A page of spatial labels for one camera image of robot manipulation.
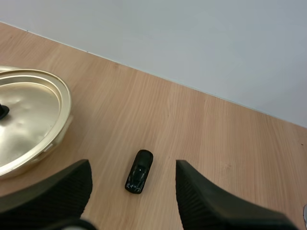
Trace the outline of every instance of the black toy car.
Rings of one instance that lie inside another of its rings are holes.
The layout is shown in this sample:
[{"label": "black toy car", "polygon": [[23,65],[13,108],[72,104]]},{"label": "black toy car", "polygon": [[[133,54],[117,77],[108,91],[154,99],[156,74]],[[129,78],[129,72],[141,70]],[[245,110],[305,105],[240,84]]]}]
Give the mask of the black toy car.
[{"label": "black toy car", "polygon": [[150,167],[153,163],[153,159],[153,154],[147,150],[140,150],[136,154],[125,184],[125,189],[135,194],[142,192]]}]

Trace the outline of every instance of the gold pot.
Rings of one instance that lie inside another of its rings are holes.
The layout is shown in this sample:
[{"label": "gold pot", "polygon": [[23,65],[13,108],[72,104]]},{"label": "gold pot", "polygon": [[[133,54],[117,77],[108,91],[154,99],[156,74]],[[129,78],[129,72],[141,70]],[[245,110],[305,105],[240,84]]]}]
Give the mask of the gold pot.
[{"label": "gold pot", "polygon": [[72,121],[71,93],[51,73],[0,66],[0,104],[3,179],[40,162],[63,140]]}]

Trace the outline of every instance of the metal lid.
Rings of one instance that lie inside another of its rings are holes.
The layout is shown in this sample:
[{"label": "metal lid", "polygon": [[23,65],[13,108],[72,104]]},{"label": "metal lid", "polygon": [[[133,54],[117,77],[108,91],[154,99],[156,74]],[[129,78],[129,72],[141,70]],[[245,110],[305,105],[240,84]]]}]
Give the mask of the metal lid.
[{"label": "metal lid", "polygon": [[0,104],[9,109],[0,120],[1,176],[49,147],[70,115],[71,94],[51,73],[6,70],[0,72]]}]

